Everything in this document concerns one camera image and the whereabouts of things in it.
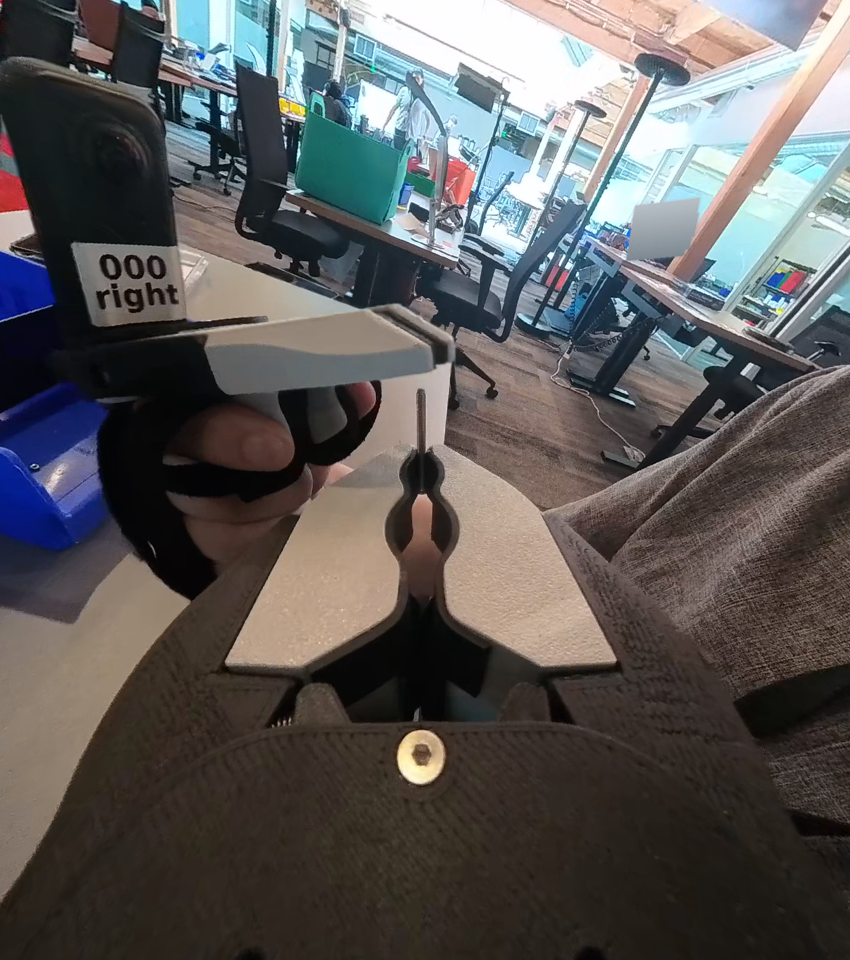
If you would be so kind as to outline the silver gooseneck desk lamp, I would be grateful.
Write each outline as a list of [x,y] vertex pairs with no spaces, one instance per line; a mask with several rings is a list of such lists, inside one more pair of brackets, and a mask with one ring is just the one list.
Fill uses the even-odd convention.
[[447,149],[447,131],[443,124],[439,112],[434,107],[431,99],[424,90],[421,83],[418,82],[415,74],[411,71],[406,75],[407,87],[411,92],[413,101],[420,102],[427,112],[431,115],[438,131],[438,140],[436,150],[436,160],[430,164],[433,173],[433,193],[430,201],[429,219],[428,219],[428,246],[435,246],[435,232],[437,219],[443,207],[443,198],[445,194],[446,178],[448,172],[448,149]]

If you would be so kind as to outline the blue divided plastic bin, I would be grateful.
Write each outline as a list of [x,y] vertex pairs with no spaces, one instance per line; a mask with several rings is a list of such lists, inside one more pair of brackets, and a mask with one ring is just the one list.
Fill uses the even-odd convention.
[[[0,250],[0,321],[47,307],[46,268]],[[0,535],[61,551],[106,522],[96,462],[104,417],[95,402],[52,390],[0,414]]]

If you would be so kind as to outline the shelf of coloured bins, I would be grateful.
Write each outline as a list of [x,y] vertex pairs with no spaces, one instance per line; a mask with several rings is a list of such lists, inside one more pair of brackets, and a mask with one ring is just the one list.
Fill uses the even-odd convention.
[[817,268],[775,256],[743,291],[735,308],[756,325],[780,318],[815,277]]

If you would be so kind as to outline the wooden post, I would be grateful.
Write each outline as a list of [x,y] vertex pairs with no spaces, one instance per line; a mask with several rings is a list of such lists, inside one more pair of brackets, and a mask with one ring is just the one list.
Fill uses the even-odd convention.
[[850,1],[842,1],[700,218],[690,246],[671,261],[670,275],[692,277],[849,53]]

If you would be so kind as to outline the hanging black monitor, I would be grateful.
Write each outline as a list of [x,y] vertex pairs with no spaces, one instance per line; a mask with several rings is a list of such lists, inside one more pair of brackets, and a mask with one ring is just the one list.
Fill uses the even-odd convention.
[[487,113],[492,113],[505,90],[495,78],[485,76],[466,63],[459,63],[453,79],[456,94]]

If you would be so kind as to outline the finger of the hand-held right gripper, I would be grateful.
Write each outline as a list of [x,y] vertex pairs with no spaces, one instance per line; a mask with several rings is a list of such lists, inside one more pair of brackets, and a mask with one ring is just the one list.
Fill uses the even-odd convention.
[[228,396],[332,388],[431,372],[431,351],[393,324],[393,305],[220,328],[205,354]]
[[455,341],[441,326],[399,304],[393,306],[393,324],[431,351],[432,366],[454,361]]

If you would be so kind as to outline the wooden top desk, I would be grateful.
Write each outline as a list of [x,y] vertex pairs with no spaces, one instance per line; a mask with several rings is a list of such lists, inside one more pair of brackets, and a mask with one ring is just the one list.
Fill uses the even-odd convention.
[[463,231],[449,234],[437,230],[431,241],[428,234],[416,227],[407,228],[414,220],[410,214],[403,213],[376,224],[298,189],[288,191],[285,200],[335,226],[362,247],[351,289],[353,306],[408,306],[415,299],[416,283],[423,267],[452,270],[458,264]]
[[[590,255],[608,271],[612,281],[620,283],[620,294],[635,310],[633,322],[586,387],[591,395],[630,404],[631,400],[619,388],[619,382],[652,333],[661,326],[663,320],[671,317],[688,322],[707,338],[715,340],[728,355],[725,366],[731,371],[742,373],[745,367],[756,366],[747,364],[747,360],[760,358],[801,371],[802,375],[817,369],[804,358],[784,351],[786,345],[761,340],[754,334],[754,327],[742,319],[693,301],[679,289],[676,282],[668,280],[661,269],[628,261],[623,251],[599,241],[592,242]],[[634,472],[665,460],[681,445],[670,456],[659,459],[652,451],[656,443],[657,440],[645,453],[644,461],[638,465],[624,460],[621,453],[612,450],[603,450],[600,456],[607,463]]]

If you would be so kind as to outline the green fabric bin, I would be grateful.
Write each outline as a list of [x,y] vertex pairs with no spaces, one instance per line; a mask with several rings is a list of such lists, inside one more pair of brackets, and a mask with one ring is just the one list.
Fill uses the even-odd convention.
[[410,154],[411,144],[397,151],[327,118],[323,95],[314,92],[295,182],[307,196],[379,226],[396,213]]

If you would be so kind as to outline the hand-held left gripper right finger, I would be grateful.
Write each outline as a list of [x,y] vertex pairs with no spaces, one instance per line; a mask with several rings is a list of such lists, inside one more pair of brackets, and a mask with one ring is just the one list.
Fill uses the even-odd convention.
[[589,673],[618,659],[541,511],[501,477],[446,446],[435,520],[449,544],[436,587],[448,673]]

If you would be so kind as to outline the person's right hand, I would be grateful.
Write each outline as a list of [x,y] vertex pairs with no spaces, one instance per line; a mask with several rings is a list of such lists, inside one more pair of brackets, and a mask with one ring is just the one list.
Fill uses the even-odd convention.
[[[175,464],[207,463],[241,472],[276,473],[288,466],[295,444],[285,426],[239,403],[219,404],[194,416],[173,437],[169,457]],[[308,510],[323,487],[352,472],[344,462],[308,464],[294,484],[252,502],[238,497],[200,498],[170,492],[194,546],[212,562],[216,574],[227,570],[279,521]],[[400,542],[409,593],[425,602],[432,596],[441,552],[431,536],[432,504],[420,495],[411,513],[411,533]]]

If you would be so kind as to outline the orange blue-striped traffic cone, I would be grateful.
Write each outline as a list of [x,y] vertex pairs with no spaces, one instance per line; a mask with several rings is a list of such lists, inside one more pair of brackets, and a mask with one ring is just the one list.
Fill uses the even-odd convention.
[[19,167],[7,132],[0,132],[0,213],[27,211],[29,206],[23,189]]

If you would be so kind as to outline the black bin divider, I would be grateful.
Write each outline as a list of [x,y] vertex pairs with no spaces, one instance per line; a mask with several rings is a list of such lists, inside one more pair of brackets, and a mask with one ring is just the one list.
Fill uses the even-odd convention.
[[0,414],[52,390],[67,402],[82,397],[54,372],[51,359],[63,349],[52,307],[0,320]]

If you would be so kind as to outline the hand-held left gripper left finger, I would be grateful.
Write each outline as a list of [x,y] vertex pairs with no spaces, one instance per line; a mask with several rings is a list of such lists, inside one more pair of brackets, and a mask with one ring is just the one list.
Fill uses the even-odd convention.
[[226,657],[229,670],[315,676],[395,622],[407,600],[402,551],[416,454],[396,445],[311,501]]

